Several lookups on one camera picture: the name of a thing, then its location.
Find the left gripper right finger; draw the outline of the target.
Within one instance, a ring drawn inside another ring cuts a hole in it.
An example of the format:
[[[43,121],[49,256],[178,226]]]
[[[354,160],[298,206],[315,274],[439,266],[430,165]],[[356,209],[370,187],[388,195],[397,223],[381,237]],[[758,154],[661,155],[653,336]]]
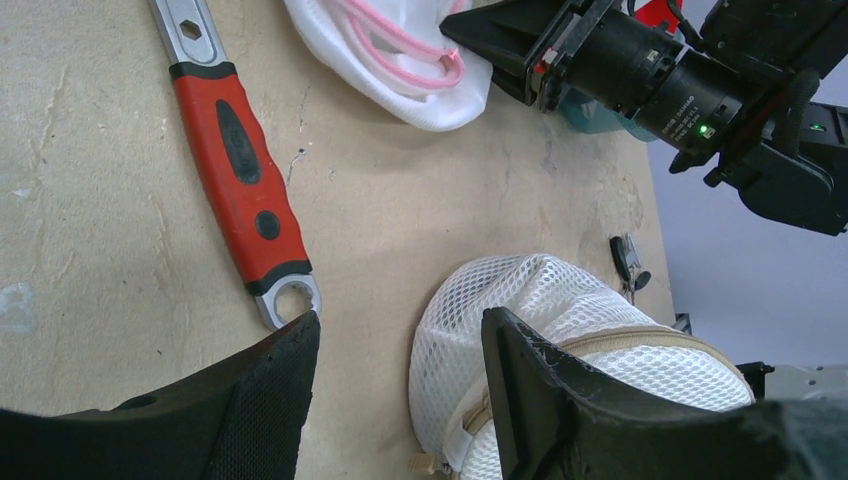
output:
[[[761,401],[715,413],[631,387],[484,312],[485,368],[507,479],[843,479],[847,405]]]

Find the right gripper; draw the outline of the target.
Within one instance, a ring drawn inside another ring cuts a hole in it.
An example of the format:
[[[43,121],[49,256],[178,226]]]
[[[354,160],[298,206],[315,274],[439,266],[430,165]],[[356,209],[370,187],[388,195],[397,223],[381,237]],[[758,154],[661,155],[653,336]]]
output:
[[[515,100],[550,112],[576,90],[690,156],[719,150],[753,95],[740,74],[615,1],[499,1],[439,29],[491,63]]]

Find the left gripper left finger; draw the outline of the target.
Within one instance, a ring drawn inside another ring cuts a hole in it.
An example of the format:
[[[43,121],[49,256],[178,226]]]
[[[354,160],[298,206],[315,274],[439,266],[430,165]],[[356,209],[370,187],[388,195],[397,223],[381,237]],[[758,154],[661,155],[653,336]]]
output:
[[[257,344],[118,407],[1,412],[4,479],[292,479],[321,325],[307,312]]]

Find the teal plastic bin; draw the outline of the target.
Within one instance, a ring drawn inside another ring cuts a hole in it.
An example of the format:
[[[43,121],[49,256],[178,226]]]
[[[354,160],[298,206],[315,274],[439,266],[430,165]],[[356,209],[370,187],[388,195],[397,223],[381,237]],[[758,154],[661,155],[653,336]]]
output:
[[[657,137],[639,126],[633,119],[604,107],[590,96],[570,89],[559,104],[559,111],[573,130],[597,135],[624,130],[634,138],[651,143]]]

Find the pink-trimmed mesh laundry bag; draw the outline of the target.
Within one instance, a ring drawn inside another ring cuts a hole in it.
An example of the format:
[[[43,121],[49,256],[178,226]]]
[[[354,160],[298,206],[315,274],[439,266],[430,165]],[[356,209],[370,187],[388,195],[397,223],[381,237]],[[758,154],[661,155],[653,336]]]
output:
[[[298,0],[285,4],[310,52],[398,119],[447,132],[485,110],[493,66],[440,25],[469,1]]]

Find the red and black bra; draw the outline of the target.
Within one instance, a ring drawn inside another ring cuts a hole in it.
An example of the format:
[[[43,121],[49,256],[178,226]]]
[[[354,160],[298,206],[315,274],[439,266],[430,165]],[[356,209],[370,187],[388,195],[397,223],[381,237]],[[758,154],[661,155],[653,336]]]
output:
[[[636,20],[649,27],[667,23],[671,34],[676,34],[679,30],[680,21],[669,9],[666,0],[624,0],[623,8]]]

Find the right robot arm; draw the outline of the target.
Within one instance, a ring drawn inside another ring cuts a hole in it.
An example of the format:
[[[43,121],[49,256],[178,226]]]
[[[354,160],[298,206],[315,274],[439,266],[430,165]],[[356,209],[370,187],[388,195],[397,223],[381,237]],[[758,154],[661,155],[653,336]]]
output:
[[[847,53],[843,1],[719,1],[694,29],[675,2],[649,26],[625,1],[501,1],[447,16],[494,83],[548,113],[578,91],[676,150],[672,173],[718,159],[709,186],[753,213],[847,229],[847,111],[818,103]]]

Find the black pliers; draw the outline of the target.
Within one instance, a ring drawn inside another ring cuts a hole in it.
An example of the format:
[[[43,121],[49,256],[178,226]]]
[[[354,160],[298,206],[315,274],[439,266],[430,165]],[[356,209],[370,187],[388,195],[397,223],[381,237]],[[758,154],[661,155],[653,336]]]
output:
[[[622,295],[635,304],[636,293],[643,290],[652,280],[652,273],[642,265],[639,250],[630,233],[609,239],[613,264],[622,282]]]

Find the red-handled adjustable wrench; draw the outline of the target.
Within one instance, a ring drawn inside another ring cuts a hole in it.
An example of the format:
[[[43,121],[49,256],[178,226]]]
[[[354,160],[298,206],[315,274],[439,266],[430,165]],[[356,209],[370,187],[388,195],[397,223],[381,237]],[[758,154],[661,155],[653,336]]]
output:
[[[153,0],[150,9],[196,170],[246,291],[270,330],[288,322],[277,308],[287,288],[302,291],[320,313],[321,294],[285,180],[208,4]]]

